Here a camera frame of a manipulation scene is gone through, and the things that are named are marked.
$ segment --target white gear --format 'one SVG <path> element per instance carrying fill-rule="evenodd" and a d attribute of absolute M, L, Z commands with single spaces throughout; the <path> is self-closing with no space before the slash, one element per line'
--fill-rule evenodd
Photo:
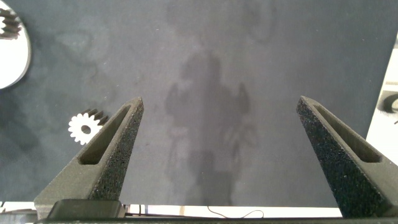
<path fill-rule="evenodd" d="M 80 141 L 81 145 L 84 145 L 100 131 L 102 125 L 98 125 L 100 120 L 95 120 L 95 116 L 89 116 L 88 113 L 78 114 L 74 116 L 69 122 L 68 131 L 71 132 L 70 137 L 75 138 L 75 142 Z M 87 126 L 90 129 L 90 133 L 84 133 L 81 128 Z"/>

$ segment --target gear teeth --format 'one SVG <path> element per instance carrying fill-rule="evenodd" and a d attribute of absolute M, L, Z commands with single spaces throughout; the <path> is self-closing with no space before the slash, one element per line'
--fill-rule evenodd
<path fill-rule="evenodd" d="M 0 34 L 0 39 L 17 39 L 19 31 L 22 29 L 22 27 L 20 27 L 21 22 L 18 19 L 18 15 L 10 9 L 0 9 L 0 17 L 3 18 L 2 23 L 5 25 L 1 28 L 2 33 Z"/>
<path fill-rule="evenodd" d="M 0 16 L 8 19 L 16 19 L 18 16 L 11 13 L 11 10 L 0 9 Z"/>
<path fill-rule="evenodd" d="M 108 120 L 108 116 L 103 116 L 103 111 L 97 109 L 87 109 L 82 113 L 72 117 L 69 122 L 68 131 L 71 137 L 75 138 L 75 142 L 80 141 L 81 145 L 88 143 L 95 134 L 100 131 L 102 125 Z M 83 126 L 88 126 L 90 131 L 84 131 Z"/>
<path fill-rule="evenodd" d="M 101 119 L 99 119 L 98 125 L 103 125 L 107 121 L 108 121 L 108 116 L 102 117 Z"/>

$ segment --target dark gray table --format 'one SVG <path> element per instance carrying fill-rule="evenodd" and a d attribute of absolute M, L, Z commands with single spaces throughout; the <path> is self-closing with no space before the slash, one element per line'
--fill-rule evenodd
<path fill-rule="evenodd" d="M 300 95 L 365 136 L 397 1 L 6 1 L 32 64 L 0 91 L 0 200 L 33 200 L 81 149 L 70 118 L 145 113 L 124 203 L 334 207 Z"/>

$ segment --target white circular object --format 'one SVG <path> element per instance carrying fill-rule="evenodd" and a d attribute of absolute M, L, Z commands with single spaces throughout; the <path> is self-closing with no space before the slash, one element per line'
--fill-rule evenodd
<path fill-rule="evenodd" d="M 394 100 L 394 102 L 392 102 L 392 104 L 391 104 L 391 109 L 392 109 L 394 112 L 398 113 L 398 99 L 396 99 L 396 100 Z"/>
<path fill-rule="evenodd" d="M 2 1 L 0 8 L 11 9 Z M 17 39 L 0 39 L 0 89 L 18 82 L 29 67 L 31 54 L 29 36 L 22 22 L 20 26 L 21 31 Z"/>
<path fill-rule="evenodd" d="M 80 141 L 81 145 L 84 145 L 100 131 L 102 128 L 101 125 L 98 125 L 100 121 L 95 120 L 95 116 L 88 116 L 88 113 L 78 114 L 74 116 L 72 120 L 69 122 L 68 131 L 71 132 L 70 137 L 75 138 L 75 142 Z M 82 127 L 87 126 L 90 130 L 90 133 L 84 133 L 82 131 Z"/>

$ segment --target black object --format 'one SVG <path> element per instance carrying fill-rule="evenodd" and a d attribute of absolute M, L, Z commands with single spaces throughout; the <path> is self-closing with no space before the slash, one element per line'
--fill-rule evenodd
<path fill-rule="evenodd" d="M 377 105 L 378 110 L 389 114 L 396 113 L 396 109 L 392 107 L 393 102 L 398 100 L 398 93 L 396 91 L 384 90 L 381 93 L 380 99 L 382 100 Z"/>
<path fill-rule="evenodd" d="M 62 199 L 118 200 L 141 122 L 141 98 L 124 105 L 35 198 L 38 218 Z"/>
<path fill-rule="evenodd" d="M 55 203 L 48 220 L 122 218 L 124 208 L 118 200 L 65 199 Z"/>
<path fill-rule="evenodd" d="M 128 142 L 128 146 L 134 144 L 134 139 L 137 134 L 139 120 L 142 115 L 143 107 L 141 99 L 133 100 L 128 103 L 131 105 L 128 114 L 121 111 L 126 110 L 124 105 L 119 112 L 111 119 L 110 122 L 101 130 L 102 133 L 97 135 L 92 142 L 90 142 L 79 155 L 72 160 L 72 162 L 50 183 L 49 186 L 36 198 L 35 206 L 38 208 L 39 215 L 44 217 L 46 210 L 56 198 L 86 198 L 117 200 L 116 196 L 120 193 L 121 187 L 114 187 L 113 176 L 109 175 L 108 164 L 101 166 L 96 172 L 92 174 L 102 175 L 101 188 L 98 184 L 92 181 L 75 182 L 71 185 L 60 185 L 60 183 L 67 183 L 71 181 L 73 175 L 90 176 L 90 169 L 87 166 L 76 168 L 73 161 L 80 161 L 80 165 L 96 164 L 95 161 L 101 158 L 100 155 L 102 147 L 93 147 L 98 145 L 99 142 L 108 141 L 107 139 L 113 137 L 114 130 L 118 125 L 112 126 L 116 120 L 124 117 L 129 117 L 126 122 L 120 125 L 119 132 L 122 134 L 115 135 L 113 142 L 124 142 L 126 136 L 133 136 L 132 141 Z M 336 116 L 329 112 L 318 102 L 306 97 L 301 97 L 297 113 L 300 120 L 307 132 L 307 135 L 312 143 L 318 160 L 322 166 L 328 183 L 333 191 L 341 213 L 345 218 L 360 218 L 360 219 L 342 219 L 342 218 L 316 218 L 316 219 L 227 219 L 220 220 L 214 218 L 201 218 L 201 219 L 169 219 L 169 218 L 122 218 L 114 219 L 116 214 L 115 204 L 109 206 L 109 211 L 105 215 L 95 218 L 80 217 L 75 219 L 81 220 L 80 223 L 398 223 L 395 218 L 398 215 L 398 167 L 393 164 L 389 159 L 380 154 L 375 148 L 368 144 L 360 135 L 356 134 L 352 129 L 340 121 Z M 109 151 L 113 150 L 112 145 L 108 147 Z M 87 156 L 88 151 L 94 156 Z M 129 157 L 130 151 L 126 151 L 125 156 Z M 119 180 L 123 181 L 125 174 L 125 166 L 127 163 L 117 163 L 113 165 L 110 170 L 121 170 L 124 172 L 119 173 Z M 85 194 L 76 192 L 79 189 L 94 189 L 93 191 Z M 73 203 L 86 205 L 85 209 L 104 209 L 102 205 L 104 202 L 99 201 L 75 201 Z M 65 214 L 70 213 L 70 209 L 65 206 L 59 207 L 60 204 L 54 206 L 51 214 L 45 220 L 38 223 L 59 223 L 71 221 L 70 217 Z"/>
<path fill-rule="evenodd" d="M 344 217 L 398 215 L 398 167 L 318 102 L 297 112 Z"/>

